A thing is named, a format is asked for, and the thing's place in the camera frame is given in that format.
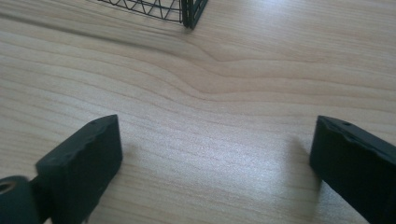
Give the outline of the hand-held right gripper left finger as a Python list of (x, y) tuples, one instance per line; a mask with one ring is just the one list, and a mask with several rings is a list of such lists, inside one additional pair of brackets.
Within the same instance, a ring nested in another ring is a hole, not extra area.
[(39, 219), (81, 224), (99, 203), (121, 162), (118, 117), (110, 115), (84, 125), (35, 165)]

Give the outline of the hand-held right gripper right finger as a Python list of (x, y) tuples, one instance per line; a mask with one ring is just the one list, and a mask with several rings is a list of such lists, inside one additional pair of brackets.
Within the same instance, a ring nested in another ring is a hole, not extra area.
[(319, 116), (310, 165), (370, 224), (396, 224), (396, 146), (352, 123)]

